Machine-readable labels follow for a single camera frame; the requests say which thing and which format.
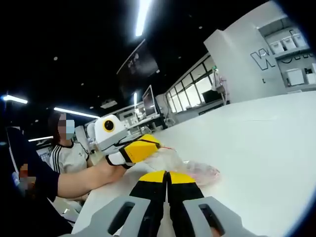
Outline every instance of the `black ceiling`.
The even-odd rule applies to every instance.
[[[49,135],[47,118],[55,106],[102,116],[131,104],[122,98],[116,72],[143,39],[160,69],[144,87],[150,83],[156,95],[164,93],[207,53],[203,41],[215,29],[266,1],[153,0],[143,35],[136,38],[138,2],[44,0],[5,8],[9,54],[2,88],[29,101],[7,103],[8,122],[34,138]],[[109,98],[118,105],[100,108]],[[76,125],[91,120],[75,118]]]

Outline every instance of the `clear plastic bag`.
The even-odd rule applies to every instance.
[[[162,147],[144,161],[153,170],[177,171],[190,175],[198,186],[215,183],[220,176],[218,169],[209,164],[192,160],[182,161],[174,149]]]

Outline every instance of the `ceiling light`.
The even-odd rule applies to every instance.
[[[141,36],[143,33],[146,15],[152,0],[139,0],[139,11],[136,26],[136,36]]]
[[[134,106],[137,105],[137,93],[135,92],[134,93]]]
[[[34,138],[34,139],[30,139],[29,142],[34,142],[34,141],[39,141],[39,140],[44,140],[44,139],[52,139],[52,138],[53,136]]]
[[[27,100],[23,100],[23,99],[20,99],[18,97],[14,97],[14,96],[11,96],[11,95],[6,95],[3,97],[3,100],[13,100],[13,101],[16,101],[16,102],[20,102],[20,103],[23,103],[23,104],[27,104],[28,101]]]
[[[85,117],[89,117],[89,118],[94,118],[94,119],[99,119],[99,116],[96,115],[88,115],[88,114],[84,114],[84,113],[80,113],[80,112],[76,112],[76,111],[72,111],[72,110],[65,110],[65,109],[61,109],[58,107],[55,107],[54,110],[56,111],[60,111],[60,112],[65,112],[65,113],[69,113],[69,114],[74,114],[74,115],[80,115],[80,116],[85,116]]]

